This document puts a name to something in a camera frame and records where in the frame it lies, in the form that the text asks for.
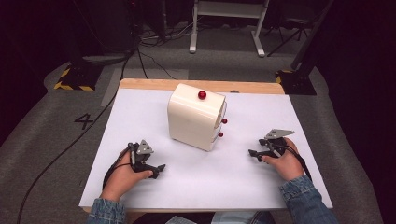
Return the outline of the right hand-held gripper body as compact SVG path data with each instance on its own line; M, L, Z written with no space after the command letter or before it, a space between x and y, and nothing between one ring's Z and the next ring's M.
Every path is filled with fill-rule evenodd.
M287 143L285 136L294 134L294 131L289 130L271 130L263 139L259 140L261 146L267 147L267 150L262 155L270 157L281 157L286 150Z

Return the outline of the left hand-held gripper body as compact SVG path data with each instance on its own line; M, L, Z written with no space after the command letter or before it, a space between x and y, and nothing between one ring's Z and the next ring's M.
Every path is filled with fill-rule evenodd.
M140 144L129 143L128 149L131 151L131 166L135 172L154 171L151 165L146 164L147 159L153 153L153 149L146 140L142 140Z

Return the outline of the cream cabinet with drawers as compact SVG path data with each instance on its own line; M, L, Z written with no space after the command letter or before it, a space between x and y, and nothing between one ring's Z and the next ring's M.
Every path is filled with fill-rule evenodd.
M205 91L206 98L200 100L198 92ZM205 151L213 148L218 137L222 137L221 126L227 109L226 97L222 94L178 84L167 106L170 137Z

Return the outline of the person's right hand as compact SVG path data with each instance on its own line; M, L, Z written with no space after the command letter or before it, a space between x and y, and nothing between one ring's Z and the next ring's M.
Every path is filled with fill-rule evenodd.
M295 144L287 137L285 141L290 150L286 150L280 158L272 158L269 156L262 156L262 160L275 167L280 176L286 180L291 181L297 177L304 175L304 169L294 153L298 154L298 149Z

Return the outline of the person's left hand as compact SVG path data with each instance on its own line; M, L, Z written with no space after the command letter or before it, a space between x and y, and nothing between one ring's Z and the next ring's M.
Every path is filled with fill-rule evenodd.
M116 169L106 182L100 197L102 199L118 202L123 194L128 192L139 181L149 178L153 172L143 171L136 173L131 165L131 152L125 150L121 153L122 157L116 164Z

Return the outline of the white table mat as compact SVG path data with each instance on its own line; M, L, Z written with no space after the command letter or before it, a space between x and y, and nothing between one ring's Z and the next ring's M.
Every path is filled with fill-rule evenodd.
M146 140L154 152L148 164L164 167L139 182L121 201L145 212L282 209L283 180L276 170L250 157L273 129L290 130L315 187L332 203L304 131L287 95L229 93L227 124L209 152L180 143L168 133L170 91L119 90L79 205L89 209L102 191L110 165L131 142Z

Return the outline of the grey paper sheet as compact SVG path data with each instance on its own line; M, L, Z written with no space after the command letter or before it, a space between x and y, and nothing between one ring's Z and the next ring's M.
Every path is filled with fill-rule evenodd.
M196 223L184 217L174 216L170 218L168 221L166 221L165 224L196 224Z

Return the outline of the stand base with striped tape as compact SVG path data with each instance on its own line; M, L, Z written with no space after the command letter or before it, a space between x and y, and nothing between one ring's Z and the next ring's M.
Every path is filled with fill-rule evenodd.
M275 73L276 82L282 86L286 94L316 95L309 77L301 76L298 71L278 70Z
M102 71L103 66L99 65L77 67L73 64L69 64L54 85L54 89L94 91Z

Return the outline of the black tripod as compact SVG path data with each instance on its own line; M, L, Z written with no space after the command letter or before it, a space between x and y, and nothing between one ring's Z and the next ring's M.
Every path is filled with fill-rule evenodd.
M280 19L277 25L274 25L270 28L270 30L266 33L267 35L270 34L274 29L277 29L280 34L281 43L276 46L273 50L271 50L267 56L271 57L274 53L276 53L279 49L281 49L284 45L286 45L289 41L291 41L296 35L298 39L301 38L301 35L305 35L308 37L307 29L312 29L314 26L313 21L309 21L306 19L294 19L294 18L286 18ZM294 33L291 34L289 37L284 38L282 34L282 30L294 30Z

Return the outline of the dark slanted stand post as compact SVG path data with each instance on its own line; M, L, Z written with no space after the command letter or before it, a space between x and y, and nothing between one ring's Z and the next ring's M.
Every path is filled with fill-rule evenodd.
M309 48L312 40L314 39L314 36L315 36L316 32L318 31L319 26L322 24L324 18L328 14L328 11L332 6L333 1L334 0L327 0L327 4L325 5L325 8L323 8L320 11L320 13L318 15L318 20L314 23L314 27L313 27L311 33L309 34L308 38L306 39L303 46L301 47L298 54L296 55L296 57L294 58L293 62L290 65L290 67L292 69L297 70L299 68L299 66L301 65L301 63L303 62L303 59L308 51L308 48Z

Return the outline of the white metal table frame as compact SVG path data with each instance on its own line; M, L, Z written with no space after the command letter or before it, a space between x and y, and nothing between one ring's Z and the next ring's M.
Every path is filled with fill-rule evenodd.
M268 5L269 0L263 0L263 2L259 4L194 0L192 10L192 32L189 52L195 53L197 50L198 17L218 16L228 18L257 19L258 22L256 25L256 29L251 32L251 35L258 56L264 57L265 52L260 41L260 33L268 9Z

